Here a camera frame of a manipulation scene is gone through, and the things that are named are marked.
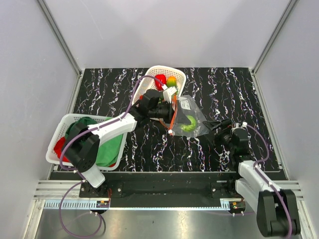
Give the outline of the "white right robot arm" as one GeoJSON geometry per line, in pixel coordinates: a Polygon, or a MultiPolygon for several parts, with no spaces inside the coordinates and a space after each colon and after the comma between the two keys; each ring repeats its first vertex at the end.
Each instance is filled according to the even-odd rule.
{"type": "Polygon", "coordinates": [[[229,151],[229,160],[237,179],[226,185],[231,197],[242,196],[256,214],[257,226],[264,237],[296,236],[301,233],[297,199],[290,189],[283,189],[260,168],[262,160],[255,161],[250,153],[250,125],[246,122],[232,125],[230,119],[204,121],[214,135],[213,144],[223,145],[229,151]]]}

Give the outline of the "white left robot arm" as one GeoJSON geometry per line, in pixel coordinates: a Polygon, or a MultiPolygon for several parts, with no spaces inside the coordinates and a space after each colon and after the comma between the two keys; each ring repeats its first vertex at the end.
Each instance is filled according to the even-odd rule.
{"type": "Polygon", "coordinates": [[[96,165],[99,147],[107,141],[143,127],[151,119],[171,122],[177,107],[171,100],[175,98],[176,87],[163,87],[164,91],[147,90],[143,96],[116,118],[98,124],[75,126],[69,133],[61,152],[73,165],[90,191],[96,197],[103,197],[108,190],[105,176],[96,165]]]}

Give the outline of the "red fake pepper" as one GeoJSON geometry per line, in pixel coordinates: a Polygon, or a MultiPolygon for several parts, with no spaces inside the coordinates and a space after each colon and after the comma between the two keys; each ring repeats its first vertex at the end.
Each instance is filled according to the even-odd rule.
{"type": "Polygon", "coordinates": [[[164,74],[158,74],[158,75],[155,75],[155,77],[158,79],[158,81],[154,80],[157,90],[163,91],[161,83],[166,84],[166,76],[164,74]]]}

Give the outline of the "clear zip top bag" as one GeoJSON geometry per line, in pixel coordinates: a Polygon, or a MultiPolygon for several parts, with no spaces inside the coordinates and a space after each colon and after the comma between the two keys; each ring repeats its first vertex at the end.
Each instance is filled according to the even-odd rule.
{"type": "Polygon", "coordinates": [[[203,123],[206,117],[189,95],[177,98],[177,113],[173,113],[173,116],[173,122],[169,123],[160,119],[170,135],[197,138],[209,133],[209,129],[203,123]]]}

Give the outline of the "orange fake mango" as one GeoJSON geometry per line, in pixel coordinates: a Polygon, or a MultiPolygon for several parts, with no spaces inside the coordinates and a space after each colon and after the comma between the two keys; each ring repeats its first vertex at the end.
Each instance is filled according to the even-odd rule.
{"type": "Polygon", "coordinates": [[[175,76],[170,76],[166,80],[166,86],[167,87],[176,87],[177,86],[177,80],[175,76]]]}

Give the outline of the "white perforated plastic basket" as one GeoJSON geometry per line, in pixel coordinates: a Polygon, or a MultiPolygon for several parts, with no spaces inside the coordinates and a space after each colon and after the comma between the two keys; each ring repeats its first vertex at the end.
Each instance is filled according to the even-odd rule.
{"type": "Polygon", "coordinates": [[[170,76],[175,76],[177,80],[177,93],[172,97],[171,103],[173,108],[173,113],[177,113],[177,98],[181,97],[181,93],[183,91],[186,75],[176,68],[168,67],[168,66],[152,66],[150,67],[146,74],[139,78],[139,82],[137,83],[136,88],[134,89],[134,93],[130,102],[130,109],[127,112],[127,116],[132,117],[136,122],[143,122],[151,120],[160,120],[153,118],[146,118],[143,116],[143,99],[151,99],[158,98],[158,102],[165,102],[163,100],[163,91],[157,90],[155,86],[154,80],[158,79],[155,75],[164,74],[166,79],[170,76]]]}

